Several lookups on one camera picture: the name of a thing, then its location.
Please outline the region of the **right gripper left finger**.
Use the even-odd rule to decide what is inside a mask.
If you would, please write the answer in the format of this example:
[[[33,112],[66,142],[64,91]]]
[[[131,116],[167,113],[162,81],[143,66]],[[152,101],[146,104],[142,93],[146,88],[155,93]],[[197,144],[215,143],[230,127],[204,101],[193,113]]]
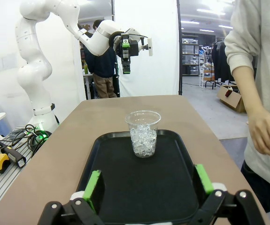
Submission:
[[[48,202],[39,218],[39,225],[103,225],[99,211],[105,194],[100,170],[92,172],[84,191],[72,194],[66,204]]]

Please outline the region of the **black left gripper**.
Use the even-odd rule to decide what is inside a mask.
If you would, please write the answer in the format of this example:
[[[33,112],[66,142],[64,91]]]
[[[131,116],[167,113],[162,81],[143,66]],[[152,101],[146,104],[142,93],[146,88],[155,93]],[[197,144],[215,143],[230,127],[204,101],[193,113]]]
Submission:
[[[117,56],[122,58],[123,74],[130,74],[131,61],[128,57],[138,56],[138,41],[132,39],[130,34],[119,34],[113,38],[112,47],[115,50]]]

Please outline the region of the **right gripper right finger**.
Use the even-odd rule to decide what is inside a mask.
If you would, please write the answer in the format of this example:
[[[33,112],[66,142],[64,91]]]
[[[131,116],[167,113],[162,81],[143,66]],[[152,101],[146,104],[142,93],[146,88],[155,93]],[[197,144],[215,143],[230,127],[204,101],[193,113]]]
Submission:
[[[190,220],[191,225],[213,225],[218,218],[227,218],[231,225],[265,224],[253,194],[239,190],[231,194],[226,190],[215,189],[203,165],[194,166],[193,181],[201,207]]]

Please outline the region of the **person's left hand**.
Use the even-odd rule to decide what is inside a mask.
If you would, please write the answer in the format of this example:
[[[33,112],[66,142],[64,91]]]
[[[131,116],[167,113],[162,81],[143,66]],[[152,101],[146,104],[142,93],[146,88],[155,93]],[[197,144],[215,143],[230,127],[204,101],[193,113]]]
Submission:
[[[270,156],[270,113],[263,107],[248,112],[248,127],[255,149]]]

